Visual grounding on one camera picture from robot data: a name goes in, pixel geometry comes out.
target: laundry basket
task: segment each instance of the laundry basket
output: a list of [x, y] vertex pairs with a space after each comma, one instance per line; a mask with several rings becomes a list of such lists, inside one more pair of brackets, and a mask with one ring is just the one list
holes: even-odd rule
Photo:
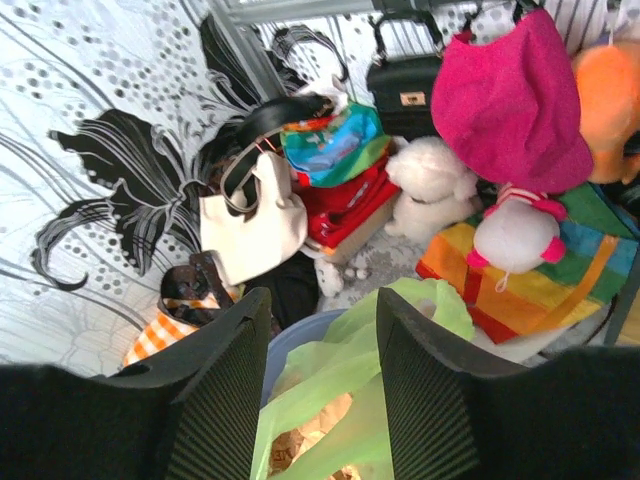
[[267, 351], [267, 368], [262, 384], [262, 406], [265, 406], [271, 396], [273, 386], [284, 369], [287, 354], [296, 347], [308, 342], [322, 340], [329, 329], [329, 325], [346, 310], [331, 310], [320, 312], [304, 320], [274, 338]]

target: orange plush toy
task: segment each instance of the orange plush toy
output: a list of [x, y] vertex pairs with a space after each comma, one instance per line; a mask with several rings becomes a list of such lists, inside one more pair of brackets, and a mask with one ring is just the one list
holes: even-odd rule
[[580, 133], [593, 154], [593, 183], [631, 183], [640, 154], [624, 144], [640, 130], [640, 42], [616, 42], [581, 52], [573, 71], [582, 110]]

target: stuffed animal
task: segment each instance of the stuffed animal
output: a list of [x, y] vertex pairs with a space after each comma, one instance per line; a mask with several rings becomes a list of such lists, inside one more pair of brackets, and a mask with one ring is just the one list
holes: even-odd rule
[[335, 297], [344, 289], [345, 278], [364, 280], [369, 276], [369, 270], [366, 268], [358, 268], [351, 264], [341, 267], [324, 258], [316, 258], [314, 264], [320, 291], [328, 298]]
[[589, 181], [629, 184], [640, 154], [624, 157], [624, 145], [640, 130], [640, 42], [599, 45], [573, 60], [580, 95], [580, 133], [591, 149]]
[[[544, 262], [558, 263], [566, 252], [558, 222], [566, 216], [565, 207], [547, 195], [505, 185], [476, 229], [467, 263], [476, 268], [491, 265], [507, 276]], [[500, 288], [506, 288], [506, 278]]]
[[479, 210], [478, 178], [437, 137], [418, 138], [391, 157], [389, 180], [402, 189], [385, 225], [392, 236], [425, 242]]

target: hat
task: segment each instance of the hat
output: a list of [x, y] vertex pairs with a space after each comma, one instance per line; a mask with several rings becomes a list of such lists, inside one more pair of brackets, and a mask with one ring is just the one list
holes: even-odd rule
[[438, 133], [480, 177], [560, 193], [593, 169], [580, 135], [571, 60], [544, 9], [489, 45], [471, 32], [452, 39], [436, 79], [431, 113]]

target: colorful tote bag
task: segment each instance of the colorful tote bag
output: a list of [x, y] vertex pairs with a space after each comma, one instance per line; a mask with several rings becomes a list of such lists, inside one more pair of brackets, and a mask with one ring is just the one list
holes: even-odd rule
[[449, 281], [465, 300], [474, 323], [495, 342], [573, 325], [611, 302], [627, 281], [638, 242], [593, 188], [585, 184], [563, 195], [569, 219], [560, 225], [567, 254], [558, 264], [543, 264], [511, 275], [506, 291], [497, 285], [504, 272], [468, 266], [480, 216], [432, 240], [418, 262], [423, 278]]
[[350, 103], [325, 127], [285, 126], [284, 153], [303, 186], [331, 188], [367, 170], [389, 146], [375, 109]]

